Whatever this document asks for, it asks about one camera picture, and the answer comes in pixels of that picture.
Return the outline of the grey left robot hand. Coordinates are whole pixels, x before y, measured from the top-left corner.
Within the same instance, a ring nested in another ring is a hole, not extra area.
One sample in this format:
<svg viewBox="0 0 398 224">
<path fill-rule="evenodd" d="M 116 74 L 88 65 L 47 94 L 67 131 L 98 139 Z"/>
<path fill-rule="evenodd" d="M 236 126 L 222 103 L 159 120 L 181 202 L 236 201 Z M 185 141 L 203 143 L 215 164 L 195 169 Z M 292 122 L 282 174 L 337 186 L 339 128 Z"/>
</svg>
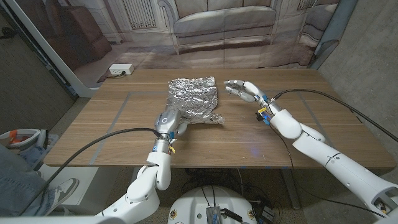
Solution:
<svg viewBox="0 0 398 224">
<path fill-rule="evenodd" d="M 155 121 L 155 130 L 168 141 L 182 135 L 187 130 L 187 126 L 188 121 L 182 118 L 179 110 L 166 110 Z"/>
</svg>

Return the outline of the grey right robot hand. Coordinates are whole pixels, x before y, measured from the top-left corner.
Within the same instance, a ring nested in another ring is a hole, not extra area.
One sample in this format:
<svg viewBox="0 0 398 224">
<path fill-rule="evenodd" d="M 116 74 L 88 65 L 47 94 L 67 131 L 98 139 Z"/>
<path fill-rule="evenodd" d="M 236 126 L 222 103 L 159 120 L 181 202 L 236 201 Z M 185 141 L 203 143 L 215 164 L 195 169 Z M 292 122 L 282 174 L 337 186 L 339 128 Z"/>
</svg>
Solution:
<svg viewBox="0 0 398 224">
<path fill-rule="evenodd" d="M 226 80 L 223 83 L 228 93 L 239 96 L 245 102 L 256 102 L 260 106 L 268 105 L 267 95 L 251 82 Z"/>
</svg>

